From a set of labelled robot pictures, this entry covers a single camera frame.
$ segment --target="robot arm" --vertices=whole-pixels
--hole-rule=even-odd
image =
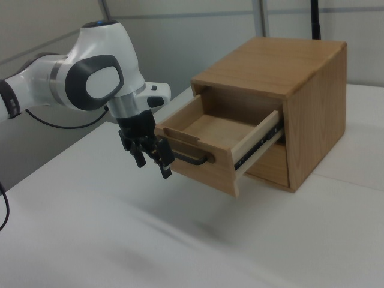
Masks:
[[[137,165],[145,165],[145,152],[164,178],[171,174],[169,164],[175,158],[167,140],[154,135],[151,112],[169,103],[169,85],[144,81],[131,40],[117,21],[84,25],[67,55],[38,55],[0,80],[0,95],[0,121],[32,106],[60,104],[89,111],[107,104]]]

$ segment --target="black cable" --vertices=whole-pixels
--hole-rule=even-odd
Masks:
[[[4,226],[6,225],[6,223],[8,222],[8,218],[10,217],[10,204],[8,202],[8,197],[7,195],[5,194],[5,189],[4,187],[1,185],[1,182],[0,182],[0,193],[2,194],[2,196],[4,197],[4,201],[5,201],[5,207],[6,207],[6,215],[5,215],[5,219],[4,219],[4,222],[1,224],[0,226],[0,231],[4,228]]]
[[[59,126],[59,125],[51,124],[51,123],[48,123],[48,122],[46,122],[44,120],[41,120],[40,118],[38,118],[37,116],[32,114],[32,112],[29,111],[28,109],[25,109],[25,112],[28,113],[32,118],[36,119],[38,122],[43,123],[43,124],[48,125],[48,126],[51,126],[53,128],[58,128],[58,129],[80,129],[80,128],[85,128],[85,127],[94,125],[102,117],[104,117],[104,115],[108,112],[108,106],[104,106],[104,109],[105,109],[105,111],[96,120],[92,121],[91,123],[88,123],[88,124],[85,124],[85,125],[81,125],[81,126],[67,126],[67,127],[66,126]]]
[[[312,39],[322,38],[319,22],[319,1],[311,0]]]

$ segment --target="wooden cabinet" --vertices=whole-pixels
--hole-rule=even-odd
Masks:
[[[156,127],[172,170],[238,196],[249,176],[296,191],[345,131],[344,42],[254,38],[191,80]]]

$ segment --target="black drawer handle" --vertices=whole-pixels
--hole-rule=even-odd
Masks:
[[[194,159],[194,158],[188,157],[188,156],[186,156],[184,154],[177,153],[175,151],[173,151],[173,154],[174,154],[175,158],[180,159],[180,160],[182,160],[184,162],[190,163],[192,165],[202,165],[202,164],[204,164],[205,162],[208,161],[207,155],[204,155],[200,159]]]

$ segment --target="white table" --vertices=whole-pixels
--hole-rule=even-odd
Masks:
[[[301,188],[243,177],[238,200],[138,169],[105,123],[8,192],[0,287],[383,287],[382,107],[349,85],[346,133]]]

